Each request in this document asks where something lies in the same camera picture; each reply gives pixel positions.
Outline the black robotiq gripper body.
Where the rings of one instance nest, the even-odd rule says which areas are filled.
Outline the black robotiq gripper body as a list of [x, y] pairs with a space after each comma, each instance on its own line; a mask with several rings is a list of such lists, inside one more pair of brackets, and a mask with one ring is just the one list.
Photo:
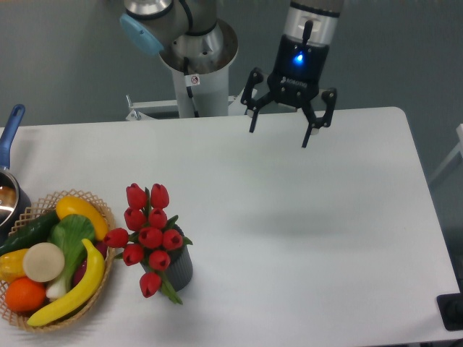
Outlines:
[[329, 52], [328, 45], [304, 45], [283, 35], [273, 71], [267, 79], [276, 103], [301, 108], [319, 93], [319, 80]]

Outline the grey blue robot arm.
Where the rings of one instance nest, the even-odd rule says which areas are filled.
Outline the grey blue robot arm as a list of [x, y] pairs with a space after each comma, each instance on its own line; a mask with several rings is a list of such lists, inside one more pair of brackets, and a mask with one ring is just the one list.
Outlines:
[[321, 90], [341, 1], [291, 1], [271, 73], [254, 68], [241, 100], [229, 105], [229, 67], [237, 35], [217, 16], [214, 1], [126, 1], [120, 25], [135, 46], [160, 56], [171, 70], [179, 116], [247, 114], [257, 119], [269, 103], [299, 109], [307, 134], [329, 127], [337, 91]]

